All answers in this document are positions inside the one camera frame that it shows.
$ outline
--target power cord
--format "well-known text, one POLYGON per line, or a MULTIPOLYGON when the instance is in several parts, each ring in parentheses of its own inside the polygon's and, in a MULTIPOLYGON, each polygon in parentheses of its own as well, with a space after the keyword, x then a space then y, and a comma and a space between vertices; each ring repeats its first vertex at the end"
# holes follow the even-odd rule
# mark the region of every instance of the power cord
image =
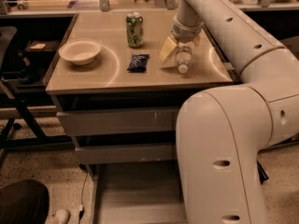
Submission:
POLYGON ((86 172, 83 187, 82 187, 82 192, 81 192, 81 200, 80 200, 80 206, 78 207, 78 224, 83 218, 84 215, 84 207, 83 207, 83 193, 84 193, 84 188, 87 180, 88 172, 86 172))

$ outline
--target speckled floor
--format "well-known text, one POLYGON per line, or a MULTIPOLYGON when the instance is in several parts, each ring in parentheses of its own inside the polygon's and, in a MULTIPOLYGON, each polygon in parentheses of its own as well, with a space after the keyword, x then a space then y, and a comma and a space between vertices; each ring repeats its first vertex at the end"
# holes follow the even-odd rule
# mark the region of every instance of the speckled floor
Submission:
MULTIPOLYGON (((56 118, 38 122, 48 135, 64 133, 56 118)), ((20 123, 22 128, 12 137, 32 137, 26 125, 20 123)), ((299 146, 261 152, 259 161, 270 177, 263 183, 269 224, 298 224, 299 146)), ((50 191, 50 214, 66 208, 71 212, 68 223, 78 223, 78 207, 82 202, 86 212, 80 223, 89 224, 93 182, 78 165, 73 149, 9 151, 0 171, 0 188, 25 178, 41 181, 50 191)), ((97 223, 185 220, 178 172, 170 162, 108 164, 105 170, 98 189, 97 223)))

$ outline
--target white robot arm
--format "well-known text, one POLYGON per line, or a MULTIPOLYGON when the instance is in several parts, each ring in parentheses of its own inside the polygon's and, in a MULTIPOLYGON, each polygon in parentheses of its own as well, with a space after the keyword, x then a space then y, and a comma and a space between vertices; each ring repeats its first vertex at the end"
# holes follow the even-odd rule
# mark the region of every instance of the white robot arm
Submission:
POLYGON ((257 153, 299 132, 299 62, 227 0, 180 0, 173 35, 192 40, 202 21, 243 84, 201 91, 179 111, 188 223, 265 224, 257 153))

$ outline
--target plastic bottle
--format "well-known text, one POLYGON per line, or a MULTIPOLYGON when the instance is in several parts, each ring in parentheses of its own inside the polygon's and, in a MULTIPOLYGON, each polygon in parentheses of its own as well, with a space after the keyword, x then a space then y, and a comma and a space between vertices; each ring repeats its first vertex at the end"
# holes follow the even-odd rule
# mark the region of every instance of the plastic bottle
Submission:
POLYGON ((192 49, 188 46, 179 47, 175 62, 179 72, 185 74, 192 65, 192 49))

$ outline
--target soda can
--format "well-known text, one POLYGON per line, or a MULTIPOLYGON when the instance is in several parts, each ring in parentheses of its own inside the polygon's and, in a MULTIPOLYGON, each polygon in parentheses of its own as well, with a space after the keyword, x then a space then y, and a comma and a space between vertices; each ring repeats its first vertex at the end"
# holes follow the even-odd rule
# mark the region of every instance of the soda can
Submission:
POLYGON ((126 17, 127 40, 131 48, 143 45, 143 18, 138 12, 129 13, 126 17))

